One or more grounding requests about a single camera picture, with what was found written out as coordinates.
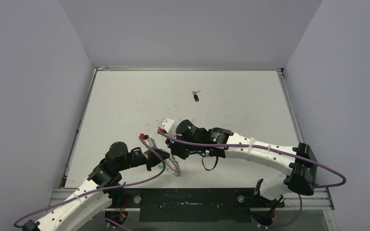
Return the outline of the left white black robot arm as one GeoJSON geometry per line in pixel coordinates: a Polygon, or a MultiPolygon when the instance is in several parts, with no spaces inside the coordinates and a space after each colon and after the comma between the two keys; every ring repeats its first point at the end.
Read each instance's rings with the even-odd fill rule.
{"type": "Polygon", "coordinates": [[[140,148],[131,151],[125,143],[113,143],[105,157],[93,169],[87,179],[63,202],[38,210],[48,211],[48,214],[36,221],[28,220],[14,226],[24,231],[76,231],[100,211],[108,208],[113,202],[120,202],[125,198],[126,184],[120,184],[121,172],[138,166],[152,167],[162,163],[170,154],[156,147],[155,141],[148,138],[143,141],[147,148],[142,152],[140,148]]]}

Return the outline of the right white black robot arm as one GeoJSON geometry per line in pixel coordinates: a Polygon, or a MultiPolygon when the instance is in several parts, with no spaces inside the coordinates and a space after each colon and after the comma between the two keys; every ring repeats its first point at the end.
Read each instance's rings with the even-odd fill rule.
{"type": "Polygon", "coordinates": [[[277,170],[277,175],[257,181],[254,193],[262,198],[279,199],[286,193],[314,194],[316,158],[305,143],[299,143],[297,147],[278,146],[224,128],[198,128],[189,120],[176,124],[165,119],[158,131],[166,138],[171,154],[183,160],[199,154],[217,159],[245,160],[277,170]]]}

